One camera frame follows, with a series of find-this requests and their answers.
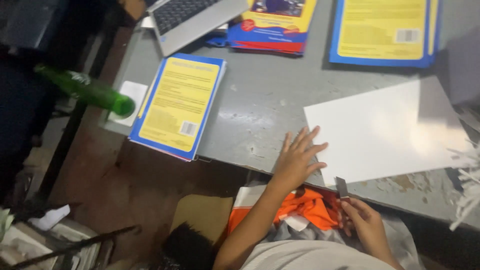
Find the person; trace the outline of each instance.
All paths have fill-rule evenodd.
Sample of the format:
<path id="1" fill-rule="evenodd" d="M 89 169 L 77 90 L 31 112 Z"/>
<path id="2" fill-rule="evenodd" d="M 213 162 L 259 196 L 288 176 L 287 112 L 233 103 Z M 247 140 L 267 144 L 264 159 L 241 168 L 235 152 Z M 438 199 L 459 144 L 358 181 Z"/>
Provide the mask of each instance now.
<path id="1" fill-rule="evenodd" d="M 357 232 L 366 254 L 328 241 L 285 240 L 258 244 L 267 234 L 284 198 L 299 187 L 324 162 L 309 164 L 328 143 L 310 146 L 317 126 L 308 133 L 304 127 L 291 142 L 288 132 L 276 163 L 275 173 L 265 191 L 226 238 L 215 258 L 214 270 L 237 269 L 396 269 L 402 266 L 388 246 L 380 214 L 366 203 L 351 198 L 341 202 L 339 227 L 348 236 Z"/>

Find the white paper sheet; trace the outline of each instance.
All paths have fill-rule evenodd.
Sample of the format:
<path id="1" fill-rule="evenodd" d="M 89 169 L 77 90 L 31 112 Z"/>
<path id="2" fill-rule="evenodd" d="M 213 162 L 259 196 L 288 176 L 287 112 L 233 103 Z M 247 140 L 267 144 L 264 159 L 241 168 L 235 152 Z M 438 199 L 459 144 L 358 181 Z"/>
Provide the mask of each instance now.
<path id="1" fill-rule="evenodd" d="M 116 113 L 111 112 L 108 115 L 108 119 L 125 126 L 132 126 L 133 122 L 135 121 L 135 118 L 138 115 L 138 111 L 140 110 L 140 107 L 144 101 L 147 89 L 148 89 L 148 86 L 146 85 L 129 82 L 129 81 L 123 82 L 119 93 L 129 96 L 131 99 L 133 99 L 133 101 L 135 102 L 135 110 L 133 111 L 132 115 L 130 115 L 127 118 L 121 117 Z"/>
<path id="2" fill-rule="evenodd" d="M 326 186 L 458 167 L 448 148 L 472 150 L 436 76 L 304 108 Z"/>

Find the blue book cover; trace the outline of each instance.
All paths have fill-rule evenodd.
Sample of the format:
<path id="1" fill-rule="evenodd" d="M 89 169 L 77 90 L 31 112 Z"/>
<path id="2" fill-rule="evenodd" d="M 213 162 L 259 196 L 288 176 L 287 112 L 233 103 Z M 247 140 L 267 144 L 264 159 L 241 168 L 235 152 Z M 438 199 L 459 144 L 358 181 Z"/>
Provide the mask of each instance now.
<path id="1" fill-rule="evenodd" d="M 129 139 L 184 161 L 194 159 L 225 66 L 223 59 L 183 53 L 165 58 Z"/>
<path id="2" fill-rule="evenodd" d="M 357 65 L 428 67 L 432 62 L 429 25 L 430 0 L 379 3 L 338 0 L 329 60 Z"/>

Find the metal table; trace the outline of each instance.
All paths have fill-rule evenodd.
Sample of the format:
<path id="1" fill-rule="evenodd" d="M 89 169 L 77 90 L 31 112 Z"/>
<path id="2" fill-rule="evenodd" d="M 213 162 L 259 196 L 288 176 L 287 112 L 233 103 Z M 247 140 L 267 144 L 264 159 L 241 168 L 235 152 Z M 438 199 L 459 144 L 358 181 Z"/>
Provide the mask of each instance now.
<path id="1" fill-rule="evenodd" d="M 271 173 L 285 132 L 306 125 L 304 106 L 400 84 L 420 75 L 437 74 L 442 82 L 447 80 L 443 52 L 426 70 L 328 63 L 333 3 L 318 1 L 302 58 L 194 45 L 183 50 L 228 62 L 198 155 Z M 440 48 L 479 26 L 479 13 L 480 1 L 445 1 Z M 161 59 L 155 34 L 137 26 L 114 87 L 118 89 L 125 80 L 150 85 Z M 125 135 L 130 132 L 130 128 L 105 119 L 106 114 L 101 123 L 105 128 Z M 324 185 L 319 174 L 311 176 L 308 183 Z M 460 196 L 445 170 L 352 183 L 348 189 L 374 202 L 445 221 L 455 219 L 455 201 Z M 466 223 L 480 228 L 480 209 L 473 211 Z"/>

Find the human hand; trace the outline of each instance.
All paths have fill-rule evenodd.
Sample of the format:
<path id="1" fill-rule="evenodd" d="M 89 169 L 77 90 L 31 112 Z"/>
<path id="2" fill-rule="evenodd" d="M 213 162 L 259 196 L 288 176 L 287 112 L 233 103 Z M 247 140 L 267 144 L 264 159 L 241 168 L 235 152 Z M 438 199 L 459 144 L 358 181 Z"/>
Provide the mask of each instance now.
<path id="1" fill-rule="evenodd" d="M 308 147 L 319 130 L 320 127 L 316 126 L 312 132 L 307 133 L 308 128 L 302 128 L 292 144 L 290 144 L 291 132 L 285 135 L 282 151 L 276 161 L 274 176 L 268 183 L 267 188 L 275 189 L 276 192 L 286 196 L 305 182 L 315 170 L 327 166 L 324 162 L 309 165 L 312 157 L 328 146 L 328 143 L 324 143 Z"/>
<path id="2" fill-rule="evenodd" d="M 340 217 L 339 223 L 342 221 L 340 227 L 343 227 L 346 233 L 347 230 L 355 229 L 360 242 L 368 254 L 396 268 L 398 263 L 388 246 L 384 223 L 380 214 L 368 204 L 355 198 L 350 198 L 350 204 L 342 201 L 340 205 L 349 218 L 347 220 L 344 217 Z"/>

